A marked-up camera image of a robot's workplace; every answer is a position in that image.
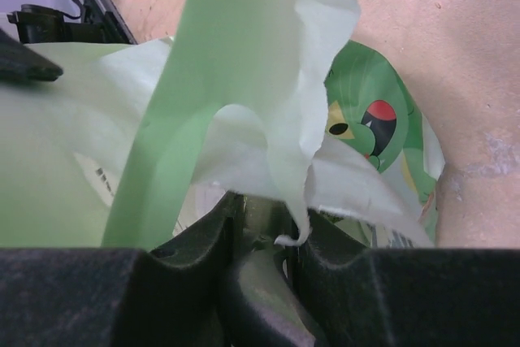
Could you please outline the green cat litter bag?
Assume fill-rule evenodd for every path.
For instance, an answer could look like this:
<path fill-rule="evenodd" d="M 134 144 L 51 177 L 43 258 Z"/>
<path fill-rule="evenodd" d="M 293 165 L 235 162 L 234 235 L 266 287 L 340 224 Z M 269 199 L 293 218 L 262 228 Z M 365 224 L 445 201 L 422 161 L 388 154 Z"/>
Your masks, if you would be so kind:
<path fill-rule="evenodd" d="M 325 133 L 324 81 L 357 0 L 187 0 L 176 35 L 137 46 L 38 43 L 53 82 L 1 83 L 1 244 L 153 249 L 192 184 L 283 202 L 429 247 L 418 213 Z"/>

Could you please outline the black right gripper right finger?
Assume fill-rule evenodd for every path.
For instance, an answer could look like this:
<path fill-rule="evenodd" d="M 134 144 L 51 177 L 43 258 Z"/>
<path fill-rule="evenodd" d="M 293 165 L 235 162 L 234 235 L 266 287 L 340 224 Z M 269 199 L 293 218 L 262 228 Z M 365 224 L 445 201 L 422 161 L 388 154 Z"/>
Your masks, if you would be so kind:
<path fill-rule="evenodd" d="M 368 249 L 317 213 L 297 291 L 333 346 L 516 346 L 515 249 Z"/>

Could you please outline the silver metal scoop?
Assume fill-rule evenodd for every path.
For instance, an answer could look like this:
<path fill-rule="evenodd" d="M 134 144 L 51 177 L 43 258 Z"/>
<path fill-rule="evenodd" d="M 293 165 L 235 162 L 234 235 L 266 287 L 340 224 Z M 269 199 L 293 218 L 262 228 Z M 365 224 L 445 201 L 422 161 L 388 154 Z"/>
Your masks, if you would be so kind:
<path fill-rule="evenodd" d="M 293 249 L 275 245 L 297 230 L 282 202 L 245 196 L 235 258 L 219 282 L 219 317 L 232 346 L 328 346 L 297 297 Z"/>

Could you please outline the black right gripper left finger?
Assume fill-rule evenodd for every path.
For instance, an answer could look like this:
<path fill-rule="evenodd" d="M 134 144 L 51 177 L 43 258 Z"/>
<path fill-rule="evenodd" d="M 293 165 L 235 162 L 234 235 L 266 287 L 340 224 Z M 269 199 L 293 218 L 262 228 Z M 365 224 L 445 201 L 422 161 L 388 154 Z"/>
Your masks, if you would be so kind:
<path fill-rule="evenodd" d="M 4 249 L 4 346 L 226 346 L 217 284 L 232 260 L 242 196 L 140 249 Z"/>

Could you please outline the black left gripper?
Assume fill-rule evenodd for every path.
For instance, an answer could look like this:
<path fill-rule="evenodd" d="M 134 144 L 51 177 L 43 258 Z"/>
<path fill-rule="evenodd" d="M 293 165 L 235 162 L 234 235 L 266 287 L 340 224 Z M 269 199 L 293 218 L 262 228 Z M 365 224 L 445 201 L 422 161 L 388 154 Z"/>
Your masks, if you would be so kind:
<path fill-rule="evenodd" d="M 1 30 L 1 79 L 53 82 L 63 69 Z"/>

